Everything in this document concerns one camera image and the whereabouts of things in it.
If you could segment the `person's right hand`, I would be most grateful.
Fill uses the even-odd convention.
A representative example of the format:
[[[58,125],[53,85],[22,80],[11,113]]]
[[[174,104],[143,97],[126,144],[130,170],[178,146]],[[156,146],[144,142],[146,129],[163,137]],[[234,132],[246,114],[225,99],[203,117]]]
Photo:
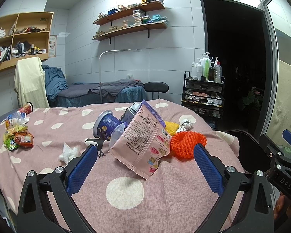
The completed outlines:
[[[278,215],[285,212],[288,218],[291,218],[291,203],[288,205],[290,200],[286,198],[283,192],[280,192],[280,196],[276,201],[275,208],[273,210],[274,220],[277,220]]]

